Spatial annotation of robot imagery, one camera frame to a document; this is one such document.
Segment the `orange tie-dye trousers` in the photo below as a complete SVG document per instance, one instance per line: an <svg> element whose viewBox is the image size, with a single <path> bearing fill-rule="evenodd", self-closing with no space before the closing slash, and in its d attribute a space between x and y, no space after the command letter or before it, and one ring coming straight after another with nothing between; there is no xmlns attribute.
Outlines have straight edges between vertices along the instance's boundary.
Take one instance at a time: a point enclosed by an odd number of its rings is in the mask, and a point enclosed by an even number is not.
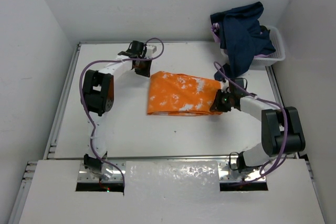
<svg viewBox="0 0 336 224"><path fill-rule="evenodd" d="M219 81L159 71L150 77L147 115L220 115L210 110Z"/></svg>

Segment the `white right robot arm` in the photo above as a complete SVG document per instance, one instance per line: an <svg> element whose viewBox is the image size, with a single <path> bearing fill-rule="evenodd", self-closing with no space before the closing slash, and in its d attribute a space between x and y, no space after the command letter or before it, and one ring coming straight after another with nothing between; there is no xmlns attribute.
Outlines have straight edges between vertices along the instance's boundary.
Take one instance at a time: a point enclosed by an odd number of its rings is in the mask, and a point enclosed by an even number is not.
<svg viewBox="0 0 336 224"><path fill-rule="evenodd" d="M283 155L305 150L306 140L298 110L248 93L243 78L230 80L225 90L218 89L210 111L230 112L232 109L249 114L261 122L261 142L238 153L234 170L247 172L265 167L275 160L274 169Z"/></svg>

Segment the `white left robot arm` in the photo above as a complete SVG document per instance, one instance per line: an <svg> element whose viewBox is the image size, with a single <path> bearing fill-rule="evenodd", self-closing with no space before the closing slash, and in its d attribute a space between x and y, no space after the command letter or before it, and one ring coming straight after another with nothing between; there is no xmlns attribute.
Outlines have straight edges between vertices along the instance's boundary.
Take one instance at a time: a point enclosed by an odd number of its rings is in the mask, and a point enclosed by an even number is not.
<svg viewBox="0 0 336 224"><path fill-rule="evenodd" d="M129 71L150 77L152 61L163 53L155 56L156 51L155 45L134 40L115 59L91 62L80 74L80 102L91 125L88 151L83 161L84 167L95 176L109 177L120 170L108 161L105 137L107 113L114 104L114 83Z"/></svg>

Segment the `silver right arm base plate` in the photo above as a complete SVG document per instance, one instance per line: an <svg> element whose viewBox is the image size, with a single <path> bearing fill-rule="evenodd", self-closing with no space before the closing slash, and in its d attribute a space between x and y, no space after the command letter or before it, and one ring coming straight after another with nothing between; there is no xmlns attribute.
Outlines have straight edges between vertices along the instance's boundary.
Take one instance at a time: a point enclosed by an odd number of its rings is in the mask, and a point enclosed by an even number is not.
<svg viewBox="0 0 336 224"><path fill-rule="evenodd" d="M240 182L265 182L266 178L260 177L259 168L253 168L247 172L239 173L237 170L232 170L229 166L228 160L218 162L218 175L221 183L240 183Z"/></svg>

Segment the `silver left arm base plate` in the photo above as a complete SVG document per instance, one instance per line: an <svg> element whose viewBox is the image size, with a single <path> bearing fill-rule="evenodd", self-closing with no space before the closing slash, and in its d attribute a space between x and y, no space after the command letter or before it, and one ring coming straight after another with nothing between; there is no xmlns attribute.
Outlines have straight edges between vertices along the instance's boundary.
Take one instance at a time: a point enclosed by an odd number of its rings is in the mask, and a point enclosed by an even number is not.
<svg viewBox="0 0 336 224"><path fill-rule="evenodd" d="M125 166L121 166L121 170L116 169L108 164L103 164L102 171L93 172L90 168L86 167L82 162L79 167L77 182L78 183L123 183L125 175Z"/></svg>

